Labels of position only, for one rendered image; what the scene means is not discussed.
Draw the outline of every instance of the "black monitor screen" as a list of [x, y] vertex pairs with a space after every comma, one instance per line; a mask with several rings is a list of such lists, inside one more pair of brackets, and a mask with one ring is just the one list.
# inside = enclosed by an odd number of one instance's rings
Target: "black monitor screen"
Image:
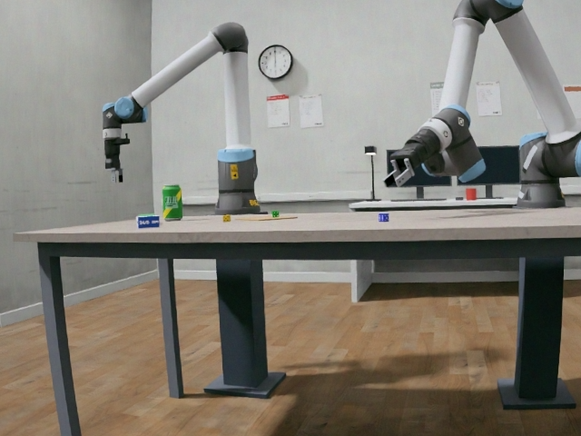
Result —
[[[393, 171], [393, 167], [391, 166], [391, 162], [389, 158], [391, 157], [392, 153], [395, 153], [397, 150], [388, 150], [388, 174]], [[434, 177], [428, 175], [423, 168], [419, 167], [415, 171], [416, 175], [414, 175], [411, 179], [409, 179], [403, 187], [418, 187], [418, 186], [451, 186], [452, 185], [452, 178], [449, 176], [444, 177]]]
[[479, 147], [487, 170], [470, 182], [458, 184], [519, 184], [520, 164], [518, 162], [518, 146]]

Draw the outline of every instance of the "clock face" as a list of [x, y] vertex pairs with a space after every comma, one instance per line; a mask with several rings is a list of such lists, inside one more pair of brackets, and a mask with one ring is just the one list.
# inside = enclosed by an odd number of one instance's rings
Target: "clock face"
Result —
[[258, 66], [269, 79], [281, 79], [291, 71], [292, 54], [282, 45], [271, 45], [262, 51]]

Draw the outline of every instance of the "desk lamp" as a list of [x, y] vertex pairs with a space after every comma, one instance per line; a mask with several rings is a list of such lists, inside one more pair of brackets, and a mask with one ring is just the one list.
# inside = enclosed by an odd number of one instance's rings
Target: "desk lamp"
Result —
[[375, 145], [366, 145], [365, 154], [371, 156], [371, 201], [378, 202], [375, 199], [375, 168], [373, 167], [373, 156], [378, 153], [378, 148]]

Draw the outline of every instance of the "red cup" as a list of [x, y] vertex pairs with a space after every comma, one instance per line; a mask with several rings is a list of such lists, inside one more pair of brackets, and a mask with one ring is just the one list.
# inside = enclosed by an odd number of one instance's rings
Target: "red cup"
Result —
[[466, 199], [476, 200], [476, 188], [466, 188]]

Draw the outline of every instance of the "blue and white box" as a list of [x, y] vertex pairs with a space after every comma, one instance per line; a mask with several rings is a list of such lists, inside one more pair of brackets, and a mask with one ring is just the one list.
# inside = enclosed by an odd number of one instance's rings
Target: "blue and white box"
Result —
[[137, 215], [136, 220], [138, 229], [149, 229], [160, 226], [159, 215]]

